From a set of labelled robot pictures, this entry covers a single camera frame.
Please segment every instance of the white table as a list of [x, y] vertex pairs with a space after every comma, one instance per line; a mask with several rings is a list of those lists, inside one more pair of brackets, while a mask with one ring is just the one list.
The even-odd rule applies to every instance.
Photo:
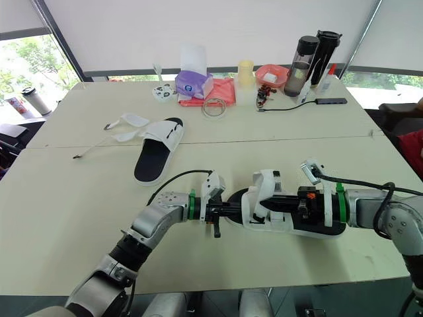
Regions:
[[[176, 102], [157, 102], [151, 89], [157, 82], [78, 84], [63, 99], [55, 113], [38, 132], [28, 148], [82, 147], [101, 141], [105, 135], [134, 128], [120, 125], [103, 131], [124, 112], [133, 112], [151, 121], [182, 118], [186, 126], [183, 143], [310, 139], [381, 135], [379, 128], [355, 101], [344, 85], [333, 78], [325, 97], [344, 97], [347, 104], [307, 104], [287, 112], [261, 112], [253, 108], [229, 107], [224, 118], [210, 121], [199, 107], [182, 107]], [[272, 94], [266, 108], [291, 108], [295, 99], [280, 91]], [[314, 99], [310, 93], [308, 99]], [[131, 144], [141, 144], [141, 139]], [[104, 145], [115, 145], [109, 139]]]
[[[60, 118], [53, 117], [51, 126], [55, 119]], [[100, 147], [73, 160], [83, 149], [25, 149], [0, 182], [1, 294], [68, 295], [111, 251], [121, 237], [119, 229], [132, 223], [156, 189], [134, 180], [139, 146]], [[225, 178], [223, 199], [227, 199], [251, 185], [254, 171], [277, 168], [283, 187], [295, 192], [309, 184], [299, 169], [308, 157], [319, 159], [334, 176], [377, 183], [392, 180], [401, 187], [423, 190], [383, 136], [182, 144], [168, 178], [193, 168], [216, 169]], [[203, 180], [201, 174], [185, 176], [168, 189], [199, 191]], [[348, 228], [340, 238], [315, 240], [248, 231], [222, 219], [222, 237], [213, 238], [212, 231], [196, 221], [173, 226], [141, 267], [137, 293], [408, 275], [393, 244], [372, 230]]]

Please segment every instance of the red cloth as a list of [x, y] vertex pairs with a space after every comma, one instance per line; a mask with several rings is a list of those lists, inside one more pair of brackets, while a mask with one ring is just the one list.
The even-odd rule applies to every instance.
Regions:
[[233, 85], [233, 79], [232, 78], [214, 78], [213, 79], [213, 89], [211, 92], [207, 95], [206, 99], [198, 99], [195, 97], [192, 97], [191, 100], [181, 100], [179, 104], [184, 107], [201, 107], [203, 103], [212, 98], [218, 98], [222, 99], [226, 102], [227, 106], [230, 106], [235, 103], [235, 89]]
[[403, 150], [407, 162], [413, 167], [414, 171], [423, 177], [423, 129], [415, 132], [411, 132], [405, 135], [398, 136], [399, 145]]

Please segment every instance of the pink bowl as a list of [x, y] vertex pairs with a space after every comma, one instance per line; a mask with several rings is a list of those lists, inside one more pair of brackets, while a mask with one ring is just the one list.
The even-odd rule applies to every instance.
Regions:
[[[262, 67], [257, 69], [256, 78], [257, 78], [257, 81], [262, 85], [266, 85], [272, 88], [279, 88], [286, 82], [286, 79], [288, 78], [288, 71], [289, 71], [288, 68], [285, 68], [279, 65], [274, 65], [274, 64], [263, 65]], [[275, 83], [269, 83], [268, 81], [263, 80], [263, 77], [267, 73], [271, 73], [278, 77]]]

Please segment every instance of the bottle cap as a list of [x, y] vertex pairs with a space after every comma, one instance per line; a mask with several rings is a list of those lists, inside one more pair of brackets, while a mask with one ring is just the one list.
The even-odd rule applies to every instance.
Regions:
[[299, 55], [313, 55], [320, 40], [316, 36], [303, 36], [298, 41], [297, 52]]
[[338, 34], [331, 31], [317, 31], [317, 37], [320, 39], [321, 42], [332, 44], [336, 48], [339, 46], [341, 36], [342, 34]]
[[336, 64], [332, 64], [332, 67], [328, 71], [328, 75], [335, 74]]
[[24, 90], [22, 90], [22, 94], [24, 95], [24, 96], [30, 96], [31, 94], [33, 94], [34, 92], [35, 92], [35, 88], [32, 88], [32, 87], [26, 87]]

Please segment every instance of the black cable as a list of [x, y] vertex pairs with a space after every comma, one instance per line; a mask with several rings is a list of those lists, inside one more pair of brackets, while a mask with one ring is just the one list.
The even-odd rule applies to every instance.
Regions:
[[134, 282], [132, 282], [131, 295], [130, 295], [130, 299], [128, 301], [128, 305], [126, 305], [126, 309], [121, 314], [121, 317], [126, 317], [126, 316], [130, 315], [132, 302], [134, 301], [134, 296], [135, 296], [135, 280], [134, 280]]
[[[316, 176], [317, 178], [321, 178], [322, 180], [328, 180], [329, 182], [334, 182], [334, 183], [359, 185], [359, 186], [376, 188], [377, 190], [388, 190], [389, 189], [389, 186], [387, 184], [379, 185], [379, 184], [364, 182], [362, 180], [348, 180], [348, 179], [345, 179], [345, 178], [323, 175], [319, 172], [313, 172], [313, 175]], [[415, 191], [415, 190], [408, 190], [406, 188], [401, 188], [401, 187], [396, 187], [395, 191], [396, 192], [402, 192], [402, 193], [408, 193], [408, 194], [412, 194], [412, 195], [417, 195], [417, 196], [423, 196], [422, 192], [418, 192], [418, 191]]]
[[405, 313], [407, 312], [408, 307], [410, 306], [411, 301], [415, 298], [414, 292], [411, 291], [409, 296], [405, 299], [403, 305], [401, 306], [401, 310], [399, 311], [399, 317], [405, 317]]
[[158, 190], [156, 190], [154, 192], [153, 195], [151, 195], [150, 199], [148, 199], [148, 203], [147, 206], [154, 200], [154, 198], [157, 196], [157, 194], [169, 183], [173, 182], [174, 180], [176, 180], [177, 178], [183, 176], [183, 175], [187, 175], [187, 174], [191, 174], [191, 173], [207, 173], [207, 174], [211, 174], [213, 171], [212, 170], [187, 170], [186, 172], [180, 173], [174, 177], [172, 177], [170, 180], [168, 180], [167, 182], [165, 182], [162, 186], [159, 187]]
[[382, 213], [384, 212], [385, 208], [388, 206], [389, 202], [391, 201], [391, 198], [395, 191], [395, 184], [392, 182], [388, 182], [384, 184], [384, 186], [389, 186], [389, 191], [388, 191], [388, 194], [385, 196], [385, 199], [382, 201], [381, 205], [377, 209], [375, 216], [373, 217], [373, 230], [381, 238], [390, 240], [391, 237], [388, 234], [379, 230], [379, 219], [382, 216]]
[[304, 106], [305, 104], [310, 104], [312, 102], [317, 103], [317, 101], [314, 99], [314, 100], [311, 100], [311, 101], [303, 102], [302, 104], [299, 104], [298, 106], [295, 106], [293, 108], [288, 108], [288, 109], [264, 109], [264, 108], [261, 108], [261, 109], [258, 109], [258, 111], [259, 112], [265, 112], [265, 111], [288, 111], [288, 110], [297, 109], [297, 108], [299, 108], [301, 106]]

